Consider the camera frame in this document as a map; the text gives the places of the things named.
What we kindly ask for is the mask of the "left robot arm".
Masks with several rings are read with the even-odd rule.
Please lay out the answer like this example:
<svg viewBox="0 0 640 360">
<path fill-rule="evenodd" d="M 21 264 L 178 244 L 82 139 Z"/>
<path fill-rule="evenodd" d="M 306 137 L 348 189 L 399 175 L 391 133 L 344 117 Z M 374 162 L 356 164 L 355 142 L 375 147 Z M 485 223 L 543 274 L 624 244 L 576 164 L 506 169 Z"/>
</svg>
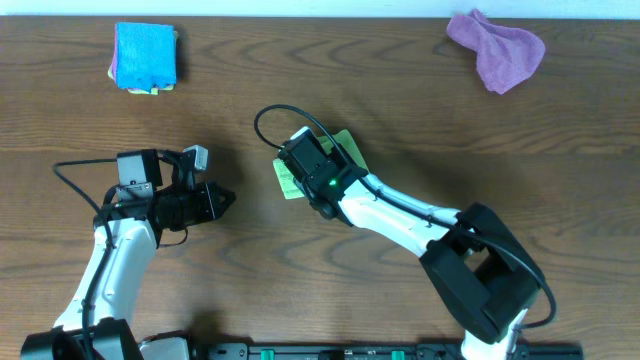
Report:
<svg viewBox="0 0 640 360">
<path fill-rule="evenodd" d="M 181 333 L 138 342 L 130 323 L 146 270 L 166 231 L 220 218 L 235 200 L 215 182 L 198 182 L 207 149 L 143 149 L 112 158 L 118 182 L 91 201 L 94 247 L 77 290 L 51 330 L 28 336 L 23 359 L 194 359 Z"/>
</svg>

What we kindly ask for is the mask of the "green microfiber cloth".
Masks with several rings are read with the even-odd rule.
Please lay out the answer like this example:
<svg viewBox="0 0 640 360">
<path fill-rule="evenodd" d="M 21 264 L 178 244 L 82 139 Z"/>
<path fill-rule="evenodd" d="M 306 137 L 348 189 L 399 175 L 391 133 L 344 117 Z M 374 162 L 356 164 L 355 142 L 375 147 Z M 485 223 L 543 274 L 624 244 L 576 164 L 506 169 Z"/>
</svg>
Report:
<svg viewBox="0 0 640 360">
<path fill-rule="evenodd" d="M 322 175 L 330 185 L 336 186 L 337 180 L 330 180 L 332 174 L 340 172 L 339 166 L 345 161 L 327 136 L 312 137 L 309 127 L 303 127 L 296 133 L 300 138 L 292 138 L 285 149 L 273 160 L 274 171 L 286 200 L 305 197 L 301 190 L 304 178 L 317 175 L 317 170 L 325 169 L 328 175 Z"/>
</svg>

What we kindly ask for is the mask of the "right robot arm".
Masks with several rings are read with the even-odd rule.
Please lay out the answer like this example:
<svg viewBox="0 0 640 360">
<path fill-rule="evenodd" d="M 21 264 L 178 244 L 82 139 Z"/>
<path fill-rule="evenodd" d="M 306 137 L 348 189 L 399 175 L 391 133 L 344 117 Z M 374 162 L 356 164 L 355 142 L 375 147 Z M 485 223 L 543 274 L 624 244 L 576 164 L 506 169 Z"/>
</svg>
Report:
<svg viewBox="0 0 640 360">
<path fill-rule="evenodd" d="M 465 359 L 508 359 L 524 318 L 549 287 L 540 268 L 495 212 L 430 205 L 343 160 L 294 167 L 294 182 L 327 219 L 371 230 L 416 255 L 464 328 Z"/>
</svg>

